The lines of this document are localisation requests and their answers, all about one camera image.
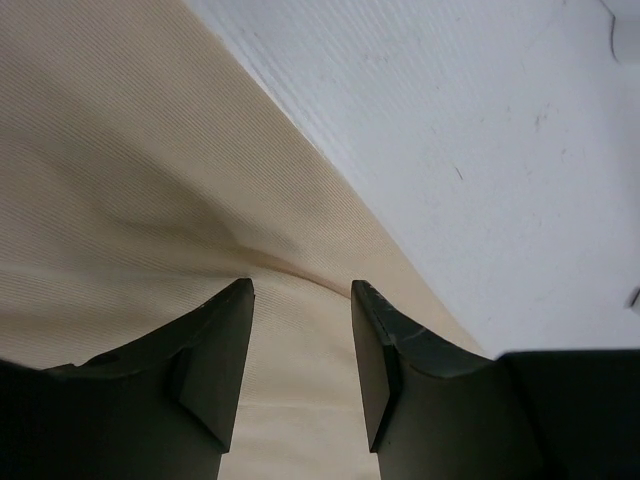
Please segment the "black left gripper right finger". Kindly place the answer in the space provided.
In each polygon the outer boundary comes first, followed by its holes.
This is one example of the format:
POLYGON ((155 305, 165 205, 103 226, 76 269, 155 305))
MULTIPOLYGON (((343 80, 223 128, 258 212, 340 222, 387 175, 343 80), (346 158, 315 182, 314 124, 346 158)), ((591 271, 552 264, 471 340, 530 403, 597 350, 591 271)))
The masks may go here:
POLYGON ((635 479, 639 354, 447 341, 372 285, 351 287, 369 448, 384 479, 635 479))

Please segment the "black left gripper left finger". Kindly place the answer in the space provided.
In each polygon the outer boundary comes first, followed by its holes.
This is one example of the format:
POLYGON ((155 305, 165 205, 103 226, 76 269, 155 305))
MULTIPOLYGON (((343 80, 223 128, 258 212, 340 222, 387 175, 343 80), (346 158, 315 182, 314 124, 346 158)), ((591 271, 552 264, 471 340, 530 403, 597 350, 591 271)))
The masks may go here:
POLYGON ((75 366, 1 365, 5 479, 214 479, 231 446, 254 312, 238 279, 75 366))

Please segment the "beige drawstring trousers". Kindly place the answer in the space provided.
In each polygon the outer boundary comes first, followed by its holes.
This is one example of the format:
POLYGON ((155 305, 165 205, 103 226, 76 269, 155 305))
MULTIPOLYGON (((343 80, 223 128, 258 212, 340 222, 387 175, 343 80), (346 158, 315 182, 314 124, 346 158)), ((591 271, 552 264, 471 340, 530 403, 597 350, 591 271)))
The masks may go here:
POLYGON ((355 280, 463 347, 345 179, 180 1, 1 5, 1 355, 81 364, 239 277, 225 479, 375 479, 355 280))

